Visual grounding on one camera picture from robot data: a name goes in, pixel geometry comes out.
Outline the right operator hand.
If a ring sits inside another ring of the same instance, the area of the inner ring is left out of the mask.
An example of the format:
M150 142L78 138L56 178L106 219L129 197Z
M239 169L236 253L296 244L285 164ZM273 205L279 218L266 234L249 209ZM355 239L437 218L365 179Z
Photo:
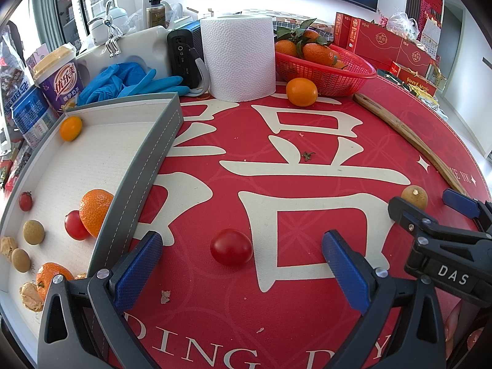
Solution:
M446 322L444 323L444 336L445 336L445 356L448 359L454 348L454 334L456 333L459 315L462 308L462 302L459 302L451 311ZM470 351L475 343L478 341L481 336L484 328L479 328L473 331L467 338L466 346Z

